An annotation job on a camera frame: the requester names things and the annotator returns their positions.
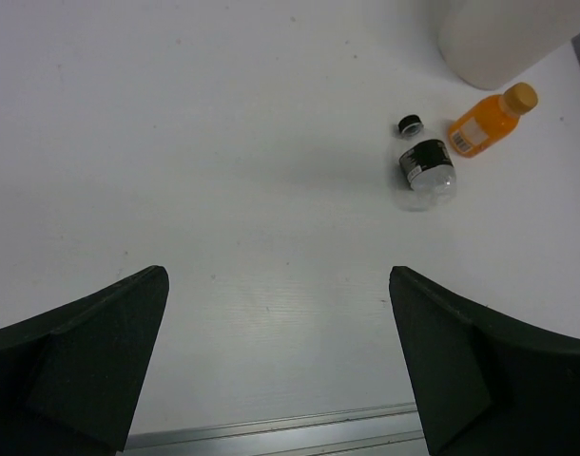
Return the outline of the orange bottle barcode label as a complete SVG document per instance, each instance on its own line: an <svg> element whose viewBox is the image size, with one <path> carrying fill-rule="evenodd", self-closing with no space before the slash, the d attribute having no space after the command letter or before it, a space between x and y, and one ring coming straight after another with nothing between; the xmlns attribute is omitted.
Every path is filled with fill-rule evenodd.
<svg viewBox="0 0 580 456"><path fill-rule="evenodd" d="M475 157L512 134L538 102L538 94L527 83L486 97L451 124L450 146L462 157Z"/></svg>

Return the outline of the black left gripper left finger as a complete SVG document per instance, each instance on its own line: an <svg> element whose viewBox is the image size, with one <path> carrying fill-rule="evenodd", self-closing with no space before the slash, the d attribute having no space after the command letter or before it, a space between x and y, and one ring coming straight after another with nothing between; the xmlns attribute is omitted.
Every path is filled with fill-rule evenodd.
<svg viewBox="0 0 580 456"><path fill-rule="evenodd" d="M0 455L124 451L168 293L150 266L0 329Z"/></svg>

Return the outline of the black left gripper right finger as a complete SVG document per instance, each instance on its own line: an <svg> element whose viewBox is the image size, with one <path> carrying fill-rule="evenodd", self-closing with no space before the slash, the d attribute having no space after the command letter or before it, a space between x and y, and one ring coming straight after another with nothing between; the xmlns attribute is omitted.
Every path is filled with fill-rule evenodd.
<svg viewBox="0 0 580 456"><path fill-rule="evenodd" d="M580 339L406 266L389 293L430 454L580 455Z"/></svg>

